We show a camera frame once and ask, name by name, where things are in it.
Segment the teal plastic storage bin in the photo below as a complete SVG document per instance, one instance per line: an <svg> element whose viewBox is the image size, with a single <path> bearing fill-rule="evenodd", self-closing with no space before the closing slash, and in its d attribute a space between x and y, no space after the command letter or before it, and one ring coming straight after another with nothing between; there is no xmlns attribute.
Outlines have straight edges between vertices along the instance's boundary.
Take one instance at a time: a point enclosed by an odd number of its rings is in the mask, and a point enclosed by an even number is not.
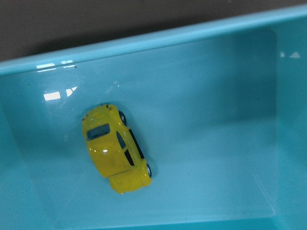
<svg viewBox="0 0 307 230"><path fill-rule="evenodd" d="M119 195L82 117L113 103L153 172ZM307 7L0 65L3 230L304 230Z"/></svg>

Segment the yellow beetle toy car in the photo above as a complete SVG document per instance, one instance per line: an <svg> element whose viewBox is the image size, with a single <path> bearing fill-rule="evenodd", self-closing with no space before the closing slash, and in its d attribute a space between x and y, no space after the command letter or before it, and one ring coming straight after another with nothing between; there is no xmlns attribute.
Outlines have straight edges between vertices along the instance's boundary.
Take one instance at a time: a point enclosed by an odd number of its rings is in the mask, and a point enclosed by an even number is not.
<svg viewBox="0 0 307 230"><path fill-rule="evenodd" d="M151 184L151 168L115 105L103 104L87 112L82 133L92 162L115 192L124 194Z"/></svg>

